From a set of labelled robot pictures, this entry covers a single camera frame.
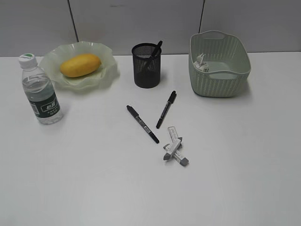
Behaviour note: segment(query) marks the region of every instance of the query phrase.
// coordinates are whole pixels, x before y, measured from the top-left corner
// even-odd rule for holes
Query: pen
[[[155,134],[153,134],[153,132],[150,130],[150,128],[148,128],[147,125],[145,125],[145,123],[139,117],[139,114],[137,113],[137,111],[135,111],[135,109],[129,105],[127,105],[127,110],[136,119],[136,121],[143,127],[143,129],[148,133],[148,135],[158,144],[159,143],[158,138],[156,138]]]
[[[176,96],[177,96],[177,94],[175,93],[175,91],[173,91],[171,93],[171,95],[170,95],[170,97],[169,97],[169,99],[168,99],[168,101],[167,101],[167,103],[165,105],[165,108],[164,108],[164,110],[163,110],[163,112],[162,112],[162,114],[161,114],[161,116],[159,118],[159,121],[158,121],[158,123],[156,125],[157,129],[160,128],[160,126],[161,126],[161,124],[162,124],[162,122],[163,122],[163,120],[165,118],[165,115],[167,114],[170,105],[174,103],[174,99],[175,99]]]

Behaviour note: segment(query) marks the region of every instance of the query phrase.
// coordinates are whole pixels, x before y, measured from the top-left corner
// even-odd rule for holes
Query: plastic basket
[[[204,53],[209,71],[197,69],[193,62]],[[220,31],[195,34],[190,39],[189,74],[192,89],[205,97],[235,96],[251,71],[248,54],[234,35]]]

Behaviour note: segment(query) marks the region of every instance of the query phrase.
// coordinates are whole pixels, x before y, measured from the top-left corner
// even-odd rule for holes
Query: pen holder
[[[141,88],[153,88],[160,83],[161,48],[151,57],[156,44],[141,43],[133,47],[134,81]]]

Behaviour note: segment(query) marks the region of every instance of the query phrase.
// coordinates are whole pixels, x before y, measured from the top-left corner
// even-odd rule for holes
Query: mango
[[[101,63],[98,56],[85,53],[63,62],[60,66],[60,71],[67,77],[75,78],[96,71]]]

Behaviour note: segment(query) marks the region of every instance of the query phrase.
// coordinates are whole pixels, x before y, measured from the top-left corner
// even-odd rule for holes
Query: water bottle
[[[38,67],[34,54],[21,55],[19,63],[23,68],[24,92],[39,122],[49,125],[60,121],[63,113],[55,96],[53,85],[44,70]]]

